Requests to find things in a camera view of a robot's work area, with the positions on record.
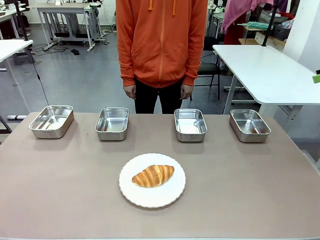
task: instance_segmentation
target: sleeve cuff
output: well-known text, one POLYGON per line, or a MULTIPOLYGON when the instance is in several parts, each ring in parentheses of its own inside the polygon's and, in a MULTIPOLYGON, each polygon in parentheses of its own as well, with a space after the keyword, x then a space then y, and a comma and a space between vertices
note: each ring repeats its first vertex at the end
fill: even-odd
POLYGON ((195 79, 193 77, 190 76, 185 76, 184 80, 183 80, 183 84, 184 85, 188 85, 188 86, 193 86, 195 82, 195 79))
POLYGON ((123 79, 123 86, 131 86, 136 84, 135 80, 131 77, 123 77, 122 79, 123 79))

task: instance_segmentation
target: stainless steel tray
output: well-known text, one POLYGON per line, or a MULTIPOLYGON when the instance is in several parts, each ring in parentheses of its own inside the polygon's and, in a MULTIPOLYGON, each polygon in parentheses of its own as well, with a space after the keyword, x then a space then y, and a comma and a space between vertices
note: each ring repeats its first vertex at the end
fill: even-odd
POLYGON ((122 141, 128 130, 129 109, 106 107, 102 109, 95 131, 101 141, 122 141))
POLYGON ((207 126, 198 109, 177 109, 174 111, 176 138, 180 142, 202 142, 207 126))
POLYGON ((29 129, 38 139, 60 139, 74 120, 72 106, 46 106, 31 122, 29 129))
POLYGON ((243 143, 263 143, 271 133, 268 125, 254 110, 231 110, 230 124, 243 143))

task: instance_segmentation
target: orange hoodie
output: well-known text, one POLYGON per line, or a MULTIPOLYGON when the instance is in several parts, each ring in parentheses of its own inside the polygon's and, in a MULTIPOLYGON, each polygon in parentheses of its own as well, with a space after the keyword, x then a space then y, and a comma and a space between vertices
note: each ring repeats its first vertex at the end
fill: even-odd
POLYGON ((198 77, 204 46, 207 0, 116 0, 116 27, 123 85, 134 78, 154 87, 184 76, 198 77))

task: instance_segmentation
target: plate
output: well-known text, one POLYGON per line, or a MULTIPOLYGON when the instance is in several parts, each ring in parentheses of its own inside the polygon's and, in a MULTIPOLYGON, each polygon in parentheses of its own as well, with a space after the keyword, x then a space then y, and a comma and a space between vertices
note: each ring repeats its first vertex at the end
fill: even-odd
POLYGON ((120 191, 125 198, 144 208, 160 208, 171 204, 181 196, 185 186, 186 175, 180 164, 175 159, 158 153, 134 157, 124 165, 119 175, 120 191), (173 166, 173 175, 166 183, 156 187, 140 187, 132 182, 133 176, 151 165, 173 166))

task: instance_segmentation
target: pink cloth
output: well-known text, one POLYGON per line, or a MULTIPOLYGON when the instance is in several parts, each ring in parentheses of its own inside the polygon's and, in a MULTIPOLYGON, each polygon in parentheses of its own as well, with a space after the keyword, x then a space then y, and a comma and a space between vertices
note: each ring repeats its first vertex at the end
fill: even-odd
POLYGON ((226 31, 242 14, 254 11, 259 4, 274 4, 274 0, 228 0, 222 24, 222 31, 226 31))

